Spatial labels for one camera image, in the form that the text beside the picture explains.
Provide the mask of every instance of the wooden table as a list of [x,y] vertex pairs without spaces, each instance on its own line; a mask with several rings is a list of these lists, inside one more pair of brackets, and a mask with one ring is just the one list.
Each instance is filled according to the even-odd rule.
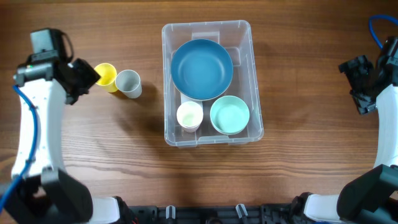
[[[128,205],[259,205],[302,192],[338,194],[373,167],[377,113],[360,116],[338,65],[379,54],[374,14],[398,16],[397,1],[97,2],[0,5],[0,180],[8,181],[19,140],[12,75],[32,53],[29,33],[66,32],[77,57],[141,74],[138,100],[94,86],[65,106],[67,171],[95,196]],[[164,140],[161,29],[176,22],[244,19],[252,27],[264,137],[242,146],[179,149]],[[377,21],[384,40],[398,35]],[[5,222],[11,222],[7,215]]]

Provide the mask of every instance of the clear plastic container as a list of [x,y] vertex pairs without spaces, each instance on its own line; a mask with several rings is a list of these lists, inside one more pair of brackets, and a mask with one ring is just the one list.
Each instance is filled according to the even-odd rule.
[[[234,73],[229,88],[221,95],[237,96],[248,105],[250,120],[235,135],[219,133],[210,121],[210,108],[216,99],[203,101],[203,121],[194,133],[185,132],[177,122],[177,109],[185,100],[174,86],[170,64],[175,51],[193,39],[209,39],[221,44],[232,58]],[[246,21],[194,22],[167,24],[162,29],[164,75],[164,138],[171,146],[195,147],[199,144],[245,144],[264,135],[259,89],[254,63],[250,24]]]

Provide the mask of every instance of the cup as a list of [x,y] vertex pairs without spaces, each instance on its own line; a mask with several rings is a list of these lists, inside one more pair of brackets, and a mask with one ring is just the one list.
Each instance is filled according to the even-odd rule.
[[100,75],[100,79],[96,82],[97,85],[102,87],[109,93],[113,93],[118,90],[115,84],[116,68],[110,63],[102,63],[97,65],[94,70]]
[[247,104],[236,96],[223,96],[210,109],[210,121],[221,134],[238,134],[248,125],[250,112]]
[[116,77],[116,87],[130,99],[135,99],[142,93],[141,79],[133,70],[121,71]]
[[184,131],[189,133],[196,131],[203,121],[201,106],[192,101],[182,103],[177,110],[177,121]]

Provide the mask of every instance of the blue cable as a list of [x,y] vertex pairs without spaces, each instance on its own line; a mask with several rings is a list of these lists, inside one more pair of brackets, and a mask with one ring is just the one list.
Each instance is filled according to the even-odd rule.
[[24,101],[27,103],[29,106],[30,112],[32,112],[32,117],[33,117],[33,141],[32,141],[32,147],[30,149],[29,157],[28,160],[26,160],[25,167],[21,171],[21,173],[12,181],[11,185],[8,187],[6,190],[6,193],[1,197],[0,199],[0,214],[6,205],[6,202],[8,198],[11,196],[12,192],[16,189],[16,187],[19,185],[21,182],[24,174],[29,170],[30,165],[32,163],[33,157],[35,155],[35,150],[36,150],[36,143],[37,143],[37,132],[38,132],[38,121],[37,121],[37,113],[36,113],[36,107],[33,105],[33,103],[30,101],[30,99],[23,93],[21,90],[18,88],[17,85],[14,85],[12,87],[14,91],[22,98]]
[[387,15],[375,15],[375,16],[371,16],[369,18],[369,31],[370,31],[374,41],[376,41],[377,45],[380,47],[380,49],[382,49],[383,45],[381,44],[380,40],[377,38],[376,34],[373,31],[372,20],[374,20],[374,19],[385,19],[387,21],[394,23],[397,26],[398,26],[398,19],[396,19],[392,16],[387,16]]

